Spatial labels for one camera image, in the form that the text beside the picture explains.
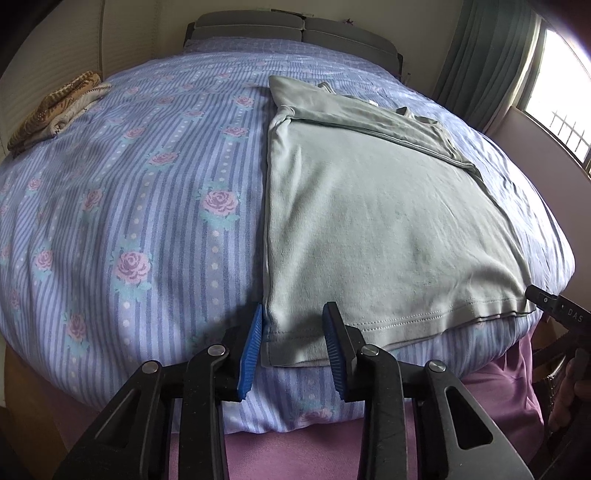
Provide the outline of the person's right hand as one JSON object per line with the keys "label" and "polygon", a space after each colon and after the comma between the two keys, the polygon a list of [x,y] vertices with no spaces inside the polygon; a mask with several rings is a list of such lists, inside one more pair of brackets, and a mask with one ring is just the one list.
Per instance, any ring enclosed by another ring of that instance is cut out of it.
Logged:
{"label": "person's right hand", "polygon": [[575,380],[575,359],[567,365],[565,377],[560,385],[554,407],[549,415],[549,429],[556,432],[566,427],[572,418],[572,404],[575,399],[590,401],[591,385],[589,380]]}

